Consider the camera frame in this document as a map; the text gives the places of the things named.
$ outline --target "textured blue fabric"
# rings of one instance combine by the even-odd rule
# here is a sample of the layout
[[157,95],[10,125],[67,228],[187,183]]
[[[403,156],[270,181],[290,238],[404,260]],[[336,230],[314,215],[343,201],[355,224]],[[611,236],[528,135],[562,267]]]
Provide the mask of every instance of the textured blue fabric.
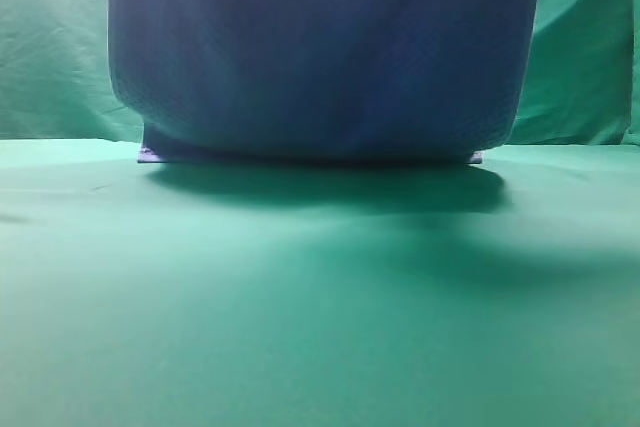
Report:
[[511,131],[536,2],[110,0],[112,81],[163,159],[468,159]]

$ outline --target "green surface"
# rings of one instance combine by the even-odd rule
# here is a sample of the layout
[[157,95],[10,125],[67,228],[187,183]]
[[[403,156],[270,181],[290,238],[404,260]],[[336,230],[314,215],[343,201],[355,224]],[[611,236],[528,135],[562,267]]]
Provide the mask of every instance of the green surface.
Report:
[[136,165],[0,142],[0,425],[640,425],[640,149]]
[[[106,19],[107,0],[0,0],[0,138],[138,140],[111,94]],[[633,30],[632,0],[540,0],[511,142],[620,143]]]

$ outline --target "blue fabric object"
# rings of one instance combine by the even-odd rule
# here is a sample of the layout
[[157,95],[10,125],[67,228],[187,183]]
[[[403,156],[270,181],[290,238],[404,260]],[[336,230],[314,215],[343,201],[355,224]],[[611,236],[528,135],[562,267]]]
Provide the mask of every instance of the blue fabric object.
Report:
[[537,0],[110,0],[142,161],[468,161],[505,142]]

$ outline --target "blue cushion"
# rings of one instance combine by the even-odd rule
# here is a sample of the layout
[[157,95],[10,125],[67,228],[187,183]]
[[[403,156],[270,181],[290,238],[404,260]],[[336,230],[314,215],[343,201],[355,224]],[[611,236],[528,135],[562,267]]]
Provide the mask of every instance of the blue cushion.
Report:
[[468,161],[517,113],[537,0],[110,0],[141,159]]

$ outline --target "green backdrop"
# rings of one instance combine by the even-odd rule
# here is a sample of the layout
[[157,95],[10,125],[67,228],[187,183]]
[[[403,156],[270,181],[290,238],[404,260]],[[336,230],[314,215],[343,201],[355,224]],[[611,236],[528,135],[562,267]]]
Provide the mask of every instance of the green backdrop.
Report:
[[[512,143],[640,143],[638,2],[540,0]],[[139,139],[111,93],[106,20],[107,0],[0,0],[0,138]]]

